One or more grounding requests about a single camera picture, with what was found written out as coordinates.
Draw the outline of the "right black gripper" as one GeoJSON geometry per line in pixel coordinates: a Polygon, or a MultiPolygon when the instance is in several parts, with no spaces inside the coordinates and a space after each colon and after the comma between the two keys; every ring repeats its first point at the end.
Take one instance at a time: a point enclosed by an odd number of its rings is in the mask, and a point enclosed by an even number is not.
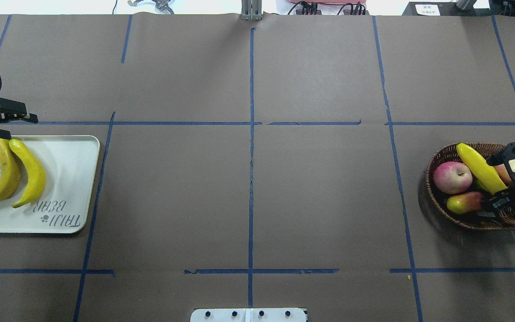
{"type": "Polygon", "coordinates": [[[504,209],[515,204],[515,178],[511,178],[507,191],[496,192],[493,196],[481,200],[481,210],[477,215],[488,219],[501,219],[504,209]]]}

